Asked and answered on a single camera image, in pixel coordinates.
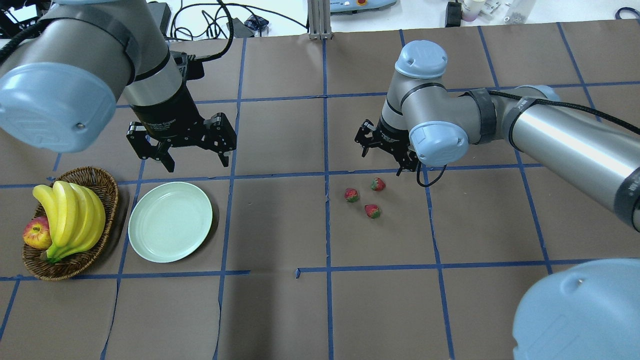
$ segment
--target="basket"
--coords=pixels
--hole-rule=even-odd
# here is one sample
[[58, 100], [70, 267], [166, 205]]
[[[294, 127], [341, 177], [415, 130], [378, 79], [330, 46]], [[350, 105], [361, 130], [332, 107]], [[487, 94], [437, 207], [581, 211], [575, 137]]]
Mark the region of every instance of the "basket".
[[[40, 259], [43, 250], [24, 244], [22, 246], [22, 262], [24, 262], [24, 266], [36, 278], [46, 281], [64, 280], [80, 274], [100, 256], [109, 241], [109, 232], [113, 226], [118, 207], [118, 184], [111, 174], [101, 168], [75, 168], [60, 175], [56, 180], [75, 183], [93, 190], [102, 201], [106, 221], [102, 236], [90, 250], [69, 255], [55, 264], [50, 264]], [[33, 218], [43, 215], [45, 215], [45, 211], [42, 205], [38, 203]]]

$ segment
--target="blue ring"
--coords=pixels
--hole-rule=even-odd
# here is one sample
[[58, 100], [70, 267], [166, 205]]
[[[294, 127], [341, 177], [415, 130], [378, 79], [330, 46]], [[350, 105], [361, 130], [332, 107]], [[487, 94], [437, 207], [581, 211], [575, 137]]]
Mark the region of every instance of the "blue ring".
[[639, 11], [637, 11], [634, 8], [626, 8], [626, 7], [618, 9], [618, 11], [616, 12], [616, 19], [622, 20], [622, 18], [620, 17], [620, 13], [623, 12], [623, 11], [632, 12], [633, 14], [636, 15], [637, 19], [640, 19], [640, 12]]

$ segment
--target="yellow banana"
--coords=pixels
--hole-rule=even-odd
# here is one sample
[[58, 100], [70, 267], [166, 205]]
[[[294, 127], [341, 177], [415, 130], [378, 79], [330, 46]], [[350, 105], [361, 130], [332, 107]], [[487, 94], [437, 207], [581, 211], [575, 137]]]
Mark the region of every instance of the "yellow banana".
[[90, 222], [90, 230], [86, 237], [84, 237], [84, 239], [79, 242], [78, 246], [67, 246], [64, 249], [60, 249], [60, 251], [57, 251], [57, 254], [52, 254], [52, 258], [54, 260], [52, 262], [57, 262], [62, 258], [65, 258], [71, 254], [75, 254], [76, 252], [87, 251], [91, 249], [102, 237], [104, 224], [106, 221], [104, 206], [98, 198], [98, 195], [96, 195], [91, 189], [84, 188], [84, 190], [86, 190], [93, 204], [94, 217]]
[[42, 204], [44, 212], [47, 213], [49, 233], [53, 239], [57, 235], [56, 230], [58, 225], [58, 209], [56, 208], [56, 198], [53, 195], [53, 189], [47, 185], [37, 185], [31, 193], [33, 197]]
[[67, 247], [72, 249], [82, 244], [89, 234], [89, 231], [91, 230], [91, 223], [95, 218], [95, 206], [93, 205], [93, 200], [84, 186], [74, 183], [69, 183], [69, 185], [76, 192], [79, 214], [75, 234], [67, 244]]
[[58, 223], [56, 238], [52, 238], [57, 247], [66, 247], [76, 230], [78, 218], [78, 203], [76, 192], [69, 183], [56, 181], [53, 184], [53, 194], [58, 205]]

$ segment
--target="white plate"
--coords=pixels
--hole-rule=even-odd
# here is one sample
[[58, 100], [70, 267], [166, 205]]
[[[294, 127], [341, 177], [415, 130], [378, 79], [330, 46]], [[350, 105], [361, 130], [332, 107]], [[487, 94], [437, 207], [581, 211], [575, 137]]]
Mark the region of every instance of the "white plate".
[[133, 209], [129, 242], [141, 257], [169, 263], [197, 249], [212, 221], [211, 201], [199, 187], [183, 182], [162, 184]]

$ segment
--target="metal post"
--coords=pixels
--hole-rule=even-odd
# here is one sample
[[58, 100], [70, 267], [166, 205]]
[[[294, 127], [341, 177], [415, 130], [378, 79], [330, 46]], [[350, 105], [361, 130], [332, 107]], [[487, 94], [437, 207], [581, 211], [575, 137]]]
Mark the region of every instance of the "metal post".
[[332, 38], [329, 0], [307, 0], [309, 39]]

